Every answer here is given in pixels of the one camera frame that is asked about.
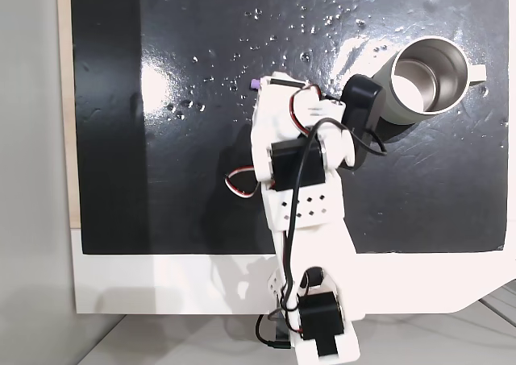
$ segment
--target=white robotic arm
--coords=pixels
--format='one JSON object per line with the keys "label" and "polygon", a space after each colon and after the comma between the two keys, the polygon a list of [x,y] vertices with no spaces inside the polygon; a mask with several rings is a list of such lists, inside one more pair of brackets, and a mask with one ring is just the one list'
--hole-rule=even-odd
{"label": "white robotic arm", "polygon": [[[356,148],[350,131],[320,122],[341,122],[346,107],[321,96],[317,87],[283,73],[263,77],[251,133],[254,170],[279,266],[268,286],[281,305],[277,311],[285,314],[300,365],[357,360],[352,322],[364,317],[353,277],[356,250],[343,220],[336,171],[343,160],[354,165]],[[308,274],[313,268],[321,272],[318,279]]]}

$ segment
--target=red and white wire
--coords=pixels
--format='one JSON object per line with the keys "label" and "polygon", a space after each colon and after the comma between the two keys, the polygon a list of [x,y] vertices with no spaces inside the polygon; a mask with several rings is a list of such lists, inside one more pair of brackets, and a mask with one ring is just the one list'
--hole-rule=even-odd
{"label": "red and white wire", "polygon": [[311,89],[312,87],[315,87],[315,91],[317,91],[319,100],[321,100],[323,98],[323,93],[321,92],[320,87],[318,85],[308,84],[308,85],[305,85],[303,88],[298,89],[295,93],[293,93],[292,96],[290,97],[290,103],[289,103],[289,112],[290,112],[290,117],[292,118],[293,124],[298,128],[298,130],[301,133],[303,133],[306,136],[308,136],[308,134],[310,133],[310,130],[308,130],[306,127],[304,127],[301,124],[301,122],[299,122],[298,117],[296,117],[296,114],[294,113],[294,110],[293,110],[293,100],[296,97],[296,95],[298,95],[301,91]]}
{"label": "red and white wire", "polygon": [[254,170],[255,170],[255,168],[253,166],[242,166],[240,168],[235,169],[233,172],[227,174],[226,178],[224,179],[224,181],[226,182],[226,185],[229,188],[229,190],[231,190],[235,195],[237,195],[238,197],[241,197],[241,198],[251,198],[251,197],[253,197],[255,195],[256,191],[258,190],[258,187],[260,186],[260,183],[256,183],[255,190],[253,190],[250,193],[247,193],[247,192],[244,192],[243,190],[238,189],[236,186],[234,186],[231,183],[231,178],[233,176],[236,176],[239,173],[254,172]]}

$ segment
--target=mug handle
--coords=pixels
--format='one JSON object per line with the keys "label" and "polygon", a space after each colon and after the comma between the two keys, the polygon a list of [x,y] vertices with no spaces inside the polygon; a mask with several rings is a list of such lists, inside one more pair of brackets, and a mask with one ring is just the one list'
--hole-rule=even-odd
{"label": "mug handle", "polygon": [[485,69],[485,64],[470,65],[468,71],[469,84],[480,83],[482,81],[486,81],[487,79],[487,70]]}

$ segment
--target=stainless steel mug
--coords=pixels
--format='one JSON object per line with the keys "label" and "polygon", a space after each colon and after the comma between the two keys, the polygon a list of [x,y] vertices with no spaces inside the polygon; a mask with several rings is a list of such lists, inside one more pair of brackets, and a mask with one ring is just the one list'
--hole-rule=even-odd
{"label": "stainless steel mug", "polygon": [[470,65],[448,39],[426,36],[406,45],[374,75],[387,92],[381,117],[409,125],[449,111],[470,83],[485,81],[485,65]]}

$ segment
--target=white wall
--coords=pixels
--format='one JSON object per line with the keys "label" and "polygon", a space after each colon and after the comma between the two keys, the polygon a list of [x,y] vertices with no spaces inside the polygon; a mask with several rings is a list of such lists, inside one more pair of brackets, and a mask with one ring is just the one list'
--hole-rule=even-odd
{"label": "white wall", "polygon": [[120,319],[73,305],[56,0],[0,0],[0,364],[77,363]]}

